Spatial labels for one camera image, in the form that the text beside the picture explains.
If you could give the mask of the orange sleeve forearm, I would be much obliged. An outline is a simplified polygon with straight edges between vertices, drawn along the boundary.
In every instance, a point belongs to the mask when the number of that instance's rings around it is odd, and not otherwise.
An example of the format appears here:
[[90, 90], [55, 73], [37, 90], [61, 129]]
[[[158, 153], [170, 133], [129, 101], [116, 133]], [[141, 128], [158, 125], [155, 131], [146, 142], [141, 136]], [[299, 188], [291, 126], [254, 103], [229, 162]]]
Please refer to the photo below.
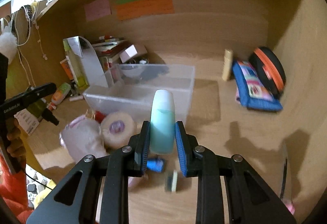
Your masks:
[[26, 223], [33, 210], [28, 205], [26, 176], [23, 171], [12, 175], [1, 157], [3, 182], [1, 183], [1, 197], [17, 217], [20, 223]]

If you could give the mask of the person left hand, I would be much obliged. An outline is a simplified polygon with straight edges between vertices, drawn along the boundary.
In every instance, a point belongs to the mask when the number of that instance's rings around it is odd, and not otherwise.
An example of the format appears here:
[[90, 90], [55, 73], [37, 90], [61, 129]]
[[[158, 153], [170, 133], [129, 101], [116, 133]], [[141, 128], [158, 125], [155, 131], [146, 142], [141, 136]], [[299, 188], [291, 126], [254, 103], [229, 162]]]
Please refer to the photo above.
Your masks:
[[21, 165], [26, 162], [26, 148], [24, 142], [22, 141], [20, 130], [20, 125], [16, 119], [14, 119], [14, 128], [7, 135], [7, 139], [11, 142], [10, 146], [7, 148], [7, 152], [11, 157], [16, 158]]

